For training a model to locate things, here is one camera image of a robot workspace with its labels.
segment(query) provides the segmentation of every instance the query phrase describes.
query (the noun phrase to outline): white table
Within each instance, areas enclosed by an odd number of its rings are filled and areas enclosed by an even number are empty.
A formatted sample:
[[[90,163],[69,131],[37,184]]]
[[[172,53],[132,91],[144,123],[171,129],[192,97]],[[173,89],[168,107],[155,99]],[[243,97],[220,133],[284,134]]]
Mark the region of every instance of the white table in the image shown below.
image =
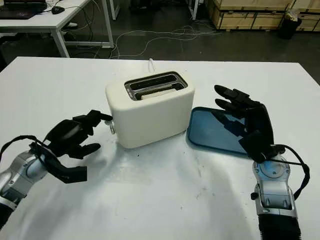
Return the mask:
[[[21,134],[43,138],[63,119],[96,109],[109,114],[105,86],[148,74],[144,60],[18,57],[0,73],[0,146]],[[276,143],[292,146],[310,166],[296,201],[302,239],[319,238],[320,88],[298,63],[154,61],[157,71],[184,72],[195,85],[193,106],[217,106],[215,84],[250,93],[271,117]],[[100,123],[86,143],[102,148],[84,160],[88,181],[64,184],[52,175],[32,187],[0,232],[1,240],[257,240],[252,161],[186,143],[185,133],[124,149]],[[28,149],[15,143],[0,171]],[[296,159],[286,153],[288,161]],[[295,191],[303,172],[292,166]]]
[[[66,8],[65,11],[53,15],[51,12],[43,12],[27,20],[1,19],[0,33],[51,33],[54,42],[62,57],[69,58],[66,45],[76,46],[102,46],[113,48],[114,42],[110,26],[108,6],[106,0],[102,0],[105,26],[108,34],[108,41],[65,41],[60,30],[88,4],[90,0],[63,0],[57,6]]]

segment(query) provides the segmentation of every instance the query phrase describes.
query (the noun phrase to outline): black sleeve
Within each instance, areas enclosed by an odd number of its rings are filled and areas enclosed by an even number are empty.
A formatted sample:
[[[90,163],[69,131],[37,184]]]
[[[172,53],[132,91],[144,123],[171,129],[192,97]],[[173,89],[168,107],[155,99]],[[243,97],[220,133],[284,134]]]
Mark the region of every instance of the black sleeve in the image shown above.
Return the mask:
[[[0,231],[8,221],[8,218],[10,217],[12,212],[13,210],[10,207],[0,203]]]
[[[262,240],[300,240],[298,219],[291,216],[261,214],[259,229]]]

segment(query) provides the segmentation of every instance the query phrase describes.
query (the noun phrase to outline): concrete floor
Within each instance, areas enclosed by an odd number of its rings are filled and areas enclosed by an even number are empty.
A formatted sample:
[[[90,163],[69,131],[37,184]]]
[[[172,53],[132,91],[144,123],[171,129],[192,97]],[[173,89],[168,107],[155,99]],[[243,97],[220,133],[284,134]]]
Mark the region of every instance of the concrete floor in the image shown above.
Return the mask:
[[[92,6],[86,7],[88,14],[92,14]],[[74,22],[79,26],[85,25],[81,12]],[[106,30],[103,26],[101,14],[95,11],[92,24],[94,40],[106,40]],[[114,40],[123,33],[133,30],[148,30],[155,32],[171,32],[183,26],[192,26],[201,32],[214,31],[209,22],[198,24],[190,20],[190,13],[186,6],[167,6],[155,12],[131,14],[128,1],[121,4],[120,14],[116,21],[112,21]],[[89,29],[71,32],[77,40],[88,39]],[[177,60],[177,61],[259,61],[259,62],[298,62],[320,85],[320,34],[296,33],[291,40],[280,39],[276,32],[264,31],[217,31],[215,35],[198,35],[193,40],[186,40],[194,36],[172,36],[171,34],[157,34],[133,32],[121,36],[118,48],[121,55],[137,55],[143,51],[148,41],[157,37],[171,37],[177,39],[156,39],[149,43],[145,52],[134,57],[120,57],[120,59],[148,60]],[[11,62],[17,56],[59,57],[58,50],[48,35],[27,35],[20,41],[6,43],[1,46],[5,59]],[[107,59],[111,50],[106,48],[68,48],[70,56],[76,58]]]

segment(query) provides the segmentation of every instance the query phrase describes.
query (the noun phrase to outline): white wire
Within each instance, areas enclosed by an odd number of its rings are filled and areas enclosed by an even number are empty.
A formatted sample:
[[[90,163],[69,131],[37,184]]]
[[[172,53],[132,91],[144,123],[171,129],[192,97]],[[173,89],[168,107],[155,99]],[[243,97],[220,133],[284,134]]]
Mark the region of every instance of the white wire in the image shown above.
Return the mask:
[[[97,57],[100,49],[102,49],[102,42],[101,42],[100,47],[98,48],[98,50],[95,52],[95,55],[94,55],[94,57],[93,57],[94,59]]]
[[[194,33],[186,33],[186,28],[191,28],[189,29],[190,31],[192,30]],[[174,37],[156,37],[156,38],[153,38],[151,40],[149,40],[144,49],[142,50],[142,52],[138,53],[138,54],[135,54],[135,55],[120,55],[120,50],[118,48],[118,41],[119,41],[119,38],[122,37],[123,35],[126,35],[126,34],[130,34],[130,33],[135,33],[135,32],[144,32],[144,33],[155,33],[155,34],[172,34],[172,35],[177,35],[177,36],[183,36],[183,35],[187,35],[187,36],[194,36],[192,38],[189,38],[189,39],[185,39],[185,38],[174,38]],[[111,51],[110,53],[110,59],[114,59],[114,58],[117,58],[117,59],[120,59],[120,57],[138,57],[140,55],[142,55],[148,48],[148,45],[149,43],[151,43],[152,41],[154,40],[159,40],[159,39],[172,39],[172,40],[180,40],[180,41],[191,41],[191,40],[194,40],[197,36],[199,35],[217,35],[217,34],[213,34],[215,33],[216,30],[214,31],[209,31],[209,32],[201,32],[201,31],[196,31],[193,29],[192,26],[190,25],[185,25],[182,27],[182,29],[176,29],[176,30],[173,30],[171,32],[157,32],[157,31],[148,31],[148,30],[133,30],[133,31],[128,31],[128,32],[125,32],[121,35],[119,35],[117,38],[116,38],[116,41],[115,41],[115,47],[114,49]],[[117,50],[117,55],[116,56],[112,56],[112,53],[113,51]]]
[[[209,29],[216,29],[215,27],[212,27],[212,26],[210,26],[209,24],[205,24],[205,23],[197,23],[197,22],[194,22],[193,24],[203,25],[203,26],[206,26],[206,27],[209,28]]]
[[[98,4],[95,0],[92,0],[92,2],[94,2],[94,4],[96,5],[96,7],[98,8],[98,11],[101,13],[101,9],[100,9],[99,4]]]
[[[151,72],[151,71],[150,71],[150,64],[151,64],[151,66],[152,66],[153,71],[155,72],[155,71],[156,71],[156,68],[155,68],[155,65],[154,65],[154,60],[153,60],[151,57],[149,58],[149,61],[148,61],[148,70],[149,70],[149,73]]]

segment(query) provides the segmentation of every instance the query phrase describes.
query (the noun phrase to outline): white toaster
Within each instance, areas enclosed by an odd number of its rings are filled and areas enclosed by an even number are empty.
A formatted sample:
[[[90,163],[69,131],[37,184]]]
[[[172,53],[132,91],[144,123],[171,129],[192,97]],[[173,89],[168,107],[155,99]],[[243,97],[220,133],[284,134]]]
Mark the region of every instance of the white toaster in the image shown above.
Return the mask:
[[[177,72],[115,81],[105,88],[113,116],[111,130],[132,149],[185,131],[195,89]]]

